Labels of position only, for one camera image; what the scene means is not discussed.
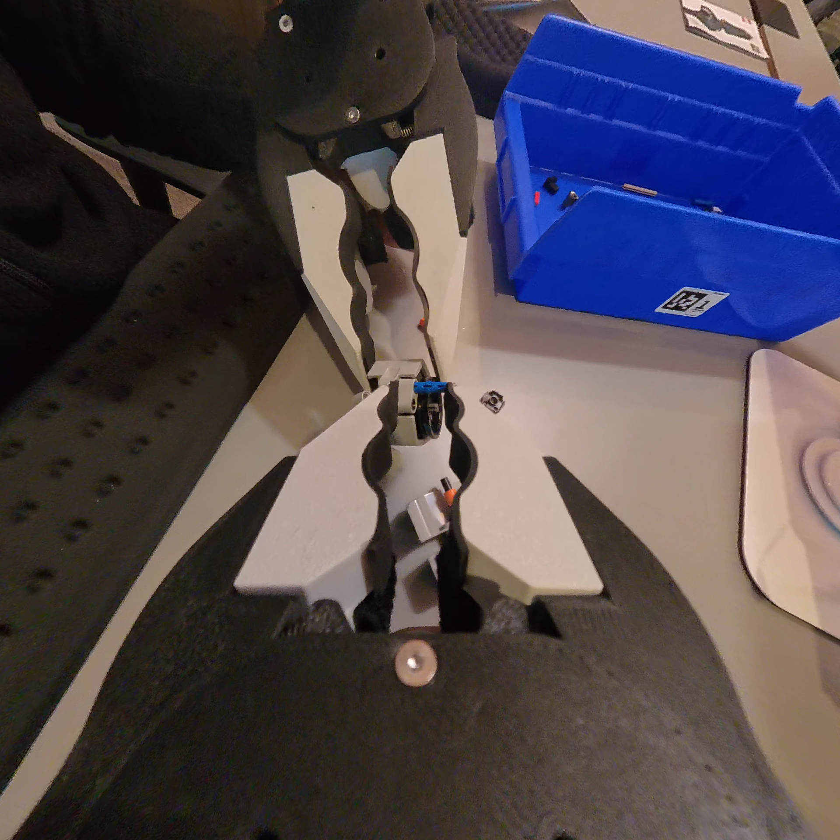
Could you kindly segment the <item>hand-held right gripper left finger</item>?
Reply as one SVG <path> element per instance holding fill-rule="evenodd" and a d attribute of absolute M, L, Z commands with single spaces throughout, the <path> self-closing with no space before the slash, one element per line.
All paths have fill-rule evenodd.
<path fill-rule="evenodd" d="M 396 561 L 382 481 L 397 398 L 397 385 L 379 386 L 301 450 L 234 580 L 238 593 L 330 600 L 356 631 L 390 631 Z"/>

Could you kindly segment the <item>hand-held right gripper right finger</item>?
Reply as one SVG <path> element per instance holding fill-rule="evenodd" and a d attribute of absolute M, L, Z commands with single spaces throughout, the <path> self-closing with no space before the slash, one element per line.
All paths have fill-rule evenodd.
<path fill-rule="evenodd" d="M 474 632 L 483 608 L 471 581 L 525 608 L 543 596 L 599 597 L 602 577 L 566 507 L 552 467 L 528 438 L 466 385 L 444 392 L 448 464 L 459 481 L 437 556 L 440 628 Z"/>

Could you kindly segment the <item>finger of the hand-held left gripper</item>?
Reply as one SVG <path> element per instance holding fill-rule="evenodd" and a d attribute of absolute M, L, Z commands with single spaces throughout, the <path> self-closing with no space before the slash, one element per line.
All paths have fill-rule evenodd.
<path fill-rule="evenodd" d="M 359 205 L 347 185 L 317 170 L 290 175 L 287 183 L 303 279 L 360 389 L 368 390 L 375 347 Z"/>
<path fill-rule="evenodd" d="M 413 234 L 413 279 L 436 372 L 453 375 L 467 239 L 459 232 L 441 133 L 408 144 L 392 170 L 391 195 Z"/>

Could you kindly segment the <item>grey orange axle assembly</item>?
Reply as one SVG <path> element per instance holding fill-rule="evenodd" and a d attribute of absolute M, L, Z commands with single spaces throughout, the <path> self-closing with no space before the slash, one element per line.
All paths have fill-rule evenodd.
<path fill-rule="evenodd" d="M 449 530 L 452 505 L 459 489 L 458 482 L 444 477 L 408 503 L 406 512 L 420 544 L 440 538 Z"/>

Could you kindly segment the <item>grey black wheel Lego assembly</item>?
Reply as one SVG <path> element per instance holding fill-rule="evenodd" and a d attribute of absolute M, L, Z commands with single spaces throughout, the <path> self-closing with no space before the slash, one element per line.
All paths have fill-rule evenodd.
<path fill-rule="evenodd" d="M 369 381 L 377 385 L 396 383 L 396 422 L 392 432 L 393 445 L 417 446 L 413 417 L 413 384 L 433 379 L 423 360 L 378 360 L 369 371 Z"/>

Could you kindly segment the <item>black wheel hub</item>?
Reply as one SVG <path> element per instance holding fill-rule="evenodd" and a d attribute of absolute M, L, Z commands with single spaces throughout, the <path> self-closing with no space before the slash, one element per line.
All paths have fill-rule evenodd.
<path fill-rule="evenodd" d="M 439 437 L 445 420 L 447 393 L 448 391 L 436 395 L 418 395 L 413 392 L 416 440 L 420 445 Z"/>

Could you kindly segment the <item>black foam pad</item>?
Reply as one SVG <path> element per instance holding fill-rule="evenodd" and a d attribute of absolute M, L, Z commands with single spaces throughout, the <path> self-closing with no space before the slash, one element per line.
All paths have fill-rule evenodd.
<path fill-rule="evenodd" d="M 435 30 L 455 38 L 476 113 L 492 120 L 532 35 L 478 1 L 424 2 Z"/>

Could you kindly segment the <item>black dimpled panel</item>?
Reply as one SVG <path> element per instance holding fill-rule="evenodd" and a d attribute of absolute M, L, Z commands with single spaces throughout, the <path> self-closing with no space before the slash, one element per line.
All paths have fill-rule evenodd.
<path fill-rule="evenodd" d="M 304 308 L 256 174 L 231 174 L 3 419 L 3 788 Z"/>

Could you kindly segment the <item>blue plastic bin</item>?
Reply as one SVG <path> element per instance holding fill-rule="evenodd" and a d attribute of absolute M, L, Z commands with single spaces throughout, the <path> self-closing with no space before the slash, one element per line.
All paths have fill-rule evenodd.
<path fill-rule="evenodd" d="M 516 298 L 771 342 L 837 319 L 838 102 L 800 93 L 545 17 L 495 117 Z"/>

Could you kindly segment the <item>printed paper sheet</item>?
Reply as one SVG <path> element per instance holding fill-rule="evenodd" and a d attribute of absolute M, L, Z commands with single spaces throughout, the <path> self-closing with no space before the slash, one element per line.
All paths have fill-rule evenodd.
<path fill-rule="evenodd" d="M 681 1 L 680 8 L 689 32 L 748 56 L 770 60 L 754 19 L 708 1 Z"/>

